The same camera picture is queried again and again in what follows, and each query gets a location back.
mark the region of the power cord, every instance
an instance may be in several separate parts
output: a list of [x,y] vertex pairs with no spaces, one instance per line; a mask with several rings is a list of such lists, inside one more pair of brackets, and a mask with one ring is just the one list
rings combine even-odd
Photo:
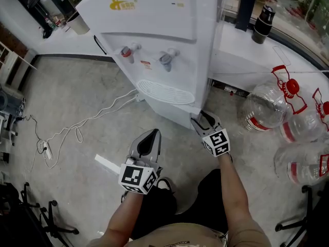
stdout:
[[[126,102],[125,102],[124,104],[122,104],[119,108],[117,108],[117,109],[115,109],[115,110],[113,110],[113,111],[110,111],[110,112],[103,113],[102,115],[100,115],[100,113],[101,113],[102,111],[105,111],[105,110],[108,110],[108,109],[112,108],[112,107],[114,106],[114,104],[116,103],[117,100],[119,100],[119,99],[121,99],[121,98],[123,98],[123,97],[128,96],[130,93],[132,93],[132,92],[134,92],[134,91],[136,91],[136,89],[134,89],[134,90],[128,92],[128,93],[125,94],[125,95],[122,95],[122,96],[116,98],[116,99],[113,101],[113,103],[112,103],[111,106],[109,106],[109,107],[107,107],[107,108],[103,108],[103,109],[101,109],[101,110],[100,110],[95,116],[93,116],[93,117],[89,117],[89,118],[87,118],[87,119],[84,119],[84,120],[82,120],[81,122],[75,123],[74,125],[72,125],[72,126],[70,126],[70,127],[64,127],[59,133],[55,133],[55,134],[52,136],[52,138],[49,138],[49,139],[47,139],[47,140],[42,140],[41,138],[39,138],[39,136],[38,136],[38,134],[37,134],[37,131],[36,131],[36,126],[37,126],[38,123],[37,123],[37,121],[34,119],[34,117],[33,117],[32,115],[30,115],[30,117],[27,119],[26,116],[25,116],[24,118],[26,118],[26,120],[30,120],[30,119],[32,118],[32,119],[35,121],[35,134],[36,134],[37,138],[39,139],[38,142],[37,142],[37,144],[36,144],[36,150],[35,150],[34,157],[33,157],[33,160],[32,160],[31,169],[28,170],[28,169],[25,168],[25,170],[27,170],[29,173],[32,171],[33,166],[34,166],[34,160],[35,160],[36,152],[38,152],[39,154],[43,154],[43,158],[44,158],[45,164],[47,165],[47,167],[48,167],[49,169],[52,169],[53,167],[55,167],[55,166],[57,165],[58,161],[59,161],[59,157],[60,157],[60,152],[61,152],[62,145],[63,145],[63,143],[64,143],[64,141],[65,141],[65,139],[66,139],[66,137],[67,137],[67,134],[68,134],[72,129],[75,130],[77,141],[81,144],[81,143],[83,142],[83,135],[82,135],[82,133],[81,133],[81,131],[80,131],[80,128],[83,127],[83,126],[85,125],[85,123],[86,123],[88,120],[95,120],[95,119],[98,119],[98,118],[103,117],[105,114],[114,113],[114,112],[120,110],[120,109],[121,109],[123,106],[125,106],[126,104],[128,104],[128,103],[130,103],[131,101],[135,100],[136,97],[134,97],[134,98],[132,98],[132,99],[126,101]],[[64,135],[64,137],[63,137],[63,139],[62,139],[62,142],[61,142],[61,144],[60,144],[60,147],[59,147],[59,149],[58,149],[58,155],[57,155],[56,162],[55,162],[52,166],[49,166],[48,163],[47,163],[47,161],[46,161],[46,159],[47,159],[47,155],[45,154],[45,148],[46,148],[46,147],[44,147],[44,148],[42,149],[42,145],[43,145],[43,143],[47,143],[47,144],[48,144],[48,142],[49,142],[50,140],[54,139],[56,135],[60,135],[60,134],[62,134],[64,130],[67,130],[67,132],[66,132],[66,134]],[[39,150],[38,150],[38,143],[39,143],[39,148],[42,149],[42,152],[41,152],[41,153],[40,153]]]

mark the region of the plastic water bottle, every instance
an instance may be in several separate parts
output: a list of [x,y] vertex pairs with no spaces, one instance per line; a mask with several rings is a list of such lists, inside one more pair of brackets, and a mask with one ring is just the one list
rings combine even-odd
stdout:
[[316,98],[317,93],[320,94],[318,88],[312,99],[307,101],[308,106],[305,111],[296,114],[280,126],[280,133],[287,142],[312,142],[322,137],[325,131],[329,131],[326,124],[329,118],[329,116],[326,117],[329,115],[329,101],[323,103],[321,94],[320,99]]
[[276,174],[298,185],[315,185],[329,172],[329,145],[323,143],[290,144],[274,156]]
[[[287,80],[275,73],[279,70],[286,72]],[[248,130],[275,128],[307,107],[304,99],[298,95],[298,82],[290,79],[284,65],[275,67],[272,74],[270,80],[255,87],[240,108],[240,121]]]

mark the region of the white cable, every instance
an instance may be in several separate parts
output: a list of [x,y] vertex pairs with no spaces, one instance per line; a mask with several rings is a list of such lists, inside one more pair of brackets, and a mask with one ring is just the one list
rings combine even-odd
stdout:
[[[125,106],[127,103],[129,103],[129,102],[135,100],[136,97],[134,97],[134,98],[132,98],[132,99],[126,101],[126,102],[125,102],[124,104],[122,104],[119,108],[117,108],[117,109],[115,109],[115,110],[113,110],[113,111],[106,112],[106,113],[100,115],[100,113],[101,113],[102,111],[105,111],[105,110],[108,110],[108,109],[112,108],[112,107],[114,106],[114,104],[116,103],[117,100],[119,100],[119,99],[121,99],[121,98],[123,98],[123,97],[128,96],[130,93],[132,93],[132,92],[134,92],[134,91],[136,91],[136,90],[137,90],[137,89],[134,89],[134,90],[128,92],[127,94],[125,94],[125,95],[123,95],[123,96],[120,96],[120,97],[116,98],[116,99],[113,101],[113,103],[112,103],[111,106],[109,106],[109,107],[107,107],[107,108],[103,108],[103,109],[101,109],[101,110],[100,110],[95,116],[90,117],[90,118],[87,118],[87,119],[84,119],[84,120],[82,120],[81,122],[75,123],[74,125],[72,125],[72,126],[69,127],[69,128],[68,128],[68,127],[64,127],[59,133],[55,133],[55,134],[52,136],[52,138],[49,138],[49,139],[47,139],[47,140],[41,140],[41,141],[43,141],[43,142],[48,142],[48,141],[54,139],[54,137],[55,137],[56,135],[60,135],[60,134],[62,134],[64,130],[68,130],[68,131],[66,132],[66,134],[64,135],[63,139],[62,139],[62,142],[61,142],[60,147],[59,147],[59,149],[58,149],[57,159],[56,159],[56,162],[55,162],[54,165],[49,166],[49,165],[47,164],[47,161],[46,161],[47,156],[46,156],[46,154],[45,154],[45,151],[43,152],[43,158],[44,158],[44,161],[45,161],[45,164],[47,165],[47,167],[48,167],[49,169],[52,169],[54,166],[57,165],[57,163],[58,163],[58,161],[59,161],[59,157],[60,157],[60,152],[61,152],[62,145],[63,145],[63,143],[64,143],[64,141],[65,141],[65,138],[66,138],[67,134],[70,132],[70,130],[72,130],[72,129],[75,130],[77,141],[78,141],[79,143],[82,143],[82,142],[83,142],[83,135],[82,135],[82,133],[81,133],[81,131],[80,131],[80,127],[83,127],[83,126],[85,125],[85,123],[86,123],[88,120],[98,119],[98,118],[103,117],[105,114],[114,113],[114,112],[120,110],[120,109],[121,109],[123,106]],[[39,148],[40,148],[41,150],[43,150],[43,143],[39,143]],[[33,169],[33,166],[34,166],[34,160],[35,160],[35,156],[36,156],[36,151],[37,151],[37,149],[38,149],[38,147],[35,149],[35,152],[34,152],[34,157],[33,157],[33,160],[32,160],[31,169],[29,170],[29,169],[25,168],[25,170],[24,170],[24,173],[25,173],[25,179],[26,179],[26,170],[30,173],[30,172],[32,171],[32,169]]]

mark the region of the warning label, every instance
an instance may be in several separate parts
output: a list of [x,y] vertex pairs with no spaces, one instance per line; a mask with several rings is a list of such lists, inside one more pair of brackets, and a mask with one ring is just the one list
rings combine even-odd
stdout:
[[140,63],[142,63],[144,65],[144,68],[151,69],[150,62],[141,60]]

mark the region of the forearm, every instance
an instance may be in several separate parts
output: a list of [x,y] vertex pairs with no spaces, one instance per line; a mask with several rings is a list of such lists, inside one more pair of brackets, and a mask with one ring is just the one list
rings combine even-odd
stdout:
[[129,192],[111,217],[104,237],[110,238],[115,246],[124,246],[134,229],[142,205],[143,195]]
[[248,197],[228,153],[218,157],[221,169],[222,198],[228,225],[249,218]]

